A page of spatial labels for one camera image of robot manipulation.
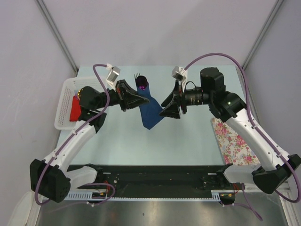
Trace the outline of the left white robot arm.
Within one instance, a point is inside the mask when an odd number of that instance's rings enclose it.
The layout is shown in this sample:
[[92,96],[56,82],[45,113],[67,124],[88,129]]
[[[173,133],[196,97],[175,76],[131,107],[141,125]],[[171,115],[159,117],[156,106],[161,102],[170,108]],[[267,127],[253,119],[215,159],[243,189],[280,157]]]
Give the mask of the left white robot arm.
[[68,171],[71,162],[103,126],[107,107],[119,105],[125,112],[148,102],[148,98],[139,95],[125,80],[119,80],[114,89],[104,89],[103,92],[91,86],[83,87],[79,91],[81,114],[69,136],[43,160],[35,159],[30,164],[31,189],[36,203],[39,206],[46,204],[39,200],[39,196],[61,202],[71,189],[101,187],[104,177],[98,173],[96,166],[88,164]]

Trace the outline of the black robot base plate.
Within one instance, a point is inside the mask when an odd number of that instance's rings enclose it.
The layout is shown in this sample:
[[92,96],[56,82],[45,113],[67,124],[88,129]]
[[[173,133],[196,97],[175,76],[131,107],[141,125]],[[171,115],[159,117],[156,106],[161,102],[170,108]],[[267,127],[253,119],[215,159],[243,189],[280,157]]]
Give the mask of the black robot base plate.
[[92,186],[80,189],[104,189],[100,183],[115,187],[114,197],[121,199],[192,200],[210,198],[213,190],[231,191],[234,186],[222,175],[223,166],[126,166],[98,165],[100,170]]

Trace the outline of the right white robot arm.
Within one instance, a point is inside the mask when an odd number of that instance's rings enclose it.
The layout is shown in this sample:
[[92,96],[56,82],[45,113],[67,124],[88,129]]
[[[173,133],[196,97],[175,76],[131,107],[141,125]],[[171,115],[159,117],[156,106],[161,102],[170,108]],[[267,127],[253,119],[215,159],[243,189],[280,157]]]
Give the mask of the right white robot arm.
[[175,67],[172,72],[175,86],[161,104],[160,116],[179,119],[188,106],[208,105],[211,114],[237,132],[251,148],[259,164],[237,166],[228,164],[217,177],[217,184],[228,189],[233,183],[256,185],[266,194],[275,192],[301,164],[297,154],[290,155],[280,148],[258,122],[248,115],[246,103],[235,93],[226,90],[224,76],[216,67],[200,71],[199,87],[186,89],[187,71]]

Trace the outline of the iridescent metal fork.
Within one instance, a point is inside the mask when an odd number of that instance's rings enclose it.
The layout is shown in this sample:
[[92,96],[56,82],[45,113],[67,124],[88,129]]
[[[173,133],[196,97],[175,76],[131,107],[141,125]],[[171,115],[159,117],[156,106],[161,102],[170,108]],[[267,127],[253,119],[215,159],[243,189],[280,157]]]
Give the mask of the iridescent metal fork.
[[135,74],[134,78],[135,78],[136,86],[139,86],[140,85],[140,74],[139,73]]

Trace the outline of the dark blue paper napkin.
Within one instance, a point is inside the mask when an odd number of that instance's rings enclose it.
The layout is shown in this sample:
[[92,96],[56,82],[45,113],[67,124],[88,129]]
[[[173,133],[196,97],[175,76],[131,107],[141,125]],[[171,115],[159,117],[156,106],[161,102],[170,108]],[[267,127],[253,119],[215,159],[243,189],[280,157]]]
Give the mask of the dark blue paper napkin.
[[159,115],[163,109],[158,101],[151,96],[148,86],[144,89],[138,86],[137,92],[140,96],[145,97],[149,100],[148,103],[139,106],[139,109],[143,126],[146,129],[150,130],[164,119],[164,117]]

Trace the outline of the purple metal spoon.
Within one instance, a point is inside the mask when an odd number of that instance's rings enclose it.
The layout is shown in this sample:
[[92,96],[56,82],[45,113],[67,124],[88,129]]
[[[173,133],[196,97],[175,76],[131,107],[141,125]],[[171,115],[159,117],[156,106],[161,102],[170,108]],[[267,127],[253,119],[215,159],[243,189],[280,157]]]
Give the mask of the purple metal spoon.
[[137,86],[141,90],[145,90],[148,87],[148,81],[145,76],[140,75],[140,85]]

